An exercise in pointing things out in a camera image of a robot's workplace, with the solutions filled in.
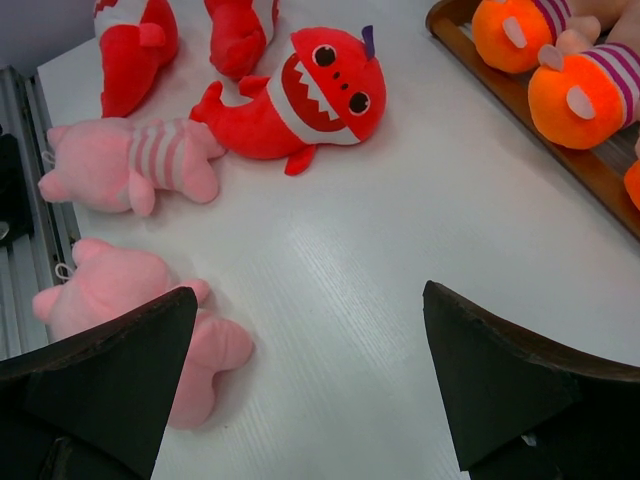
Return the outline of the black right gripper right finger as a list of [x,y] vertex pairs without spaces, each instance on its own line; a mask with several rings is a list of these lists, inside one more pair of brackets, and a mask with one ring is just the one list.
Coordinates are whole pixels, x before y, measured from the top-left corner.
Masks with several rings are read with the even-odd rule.
[[434,281],[423,302],[461,471],[473,479],[638,478],[638,367],[539,335]]

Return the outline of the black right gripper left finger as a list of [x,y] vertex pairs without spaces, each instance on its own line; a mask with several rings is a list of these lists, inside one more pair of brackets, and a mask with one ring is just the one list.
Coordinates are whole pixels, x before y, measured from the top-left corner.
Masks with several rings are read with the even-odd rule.
[[179,287],[2,361],[2,478],[150,478],[196,313]]

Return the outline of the boy doll from corner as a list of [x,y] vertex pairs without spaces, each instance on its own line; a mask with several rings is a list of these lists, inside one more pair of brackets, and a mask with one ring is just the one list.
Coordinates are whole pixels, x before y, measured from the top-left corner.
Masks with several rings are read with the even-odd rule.
[[630,200],[640,209],[640,160],[636,160],[626,171],[623,182]]

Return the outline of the boy doll black hair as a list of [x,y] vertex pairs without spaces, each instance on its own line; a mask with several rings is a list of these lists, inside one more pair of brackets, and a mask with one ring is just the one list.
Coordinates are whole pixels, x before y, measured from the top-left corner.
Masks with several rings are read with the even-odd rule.
[[474,12],[471,33],[487,65],[517,74],[534,69],[540,48],[554,45],[570,28],[594,39],[606,17],[599,1],[485,0]]

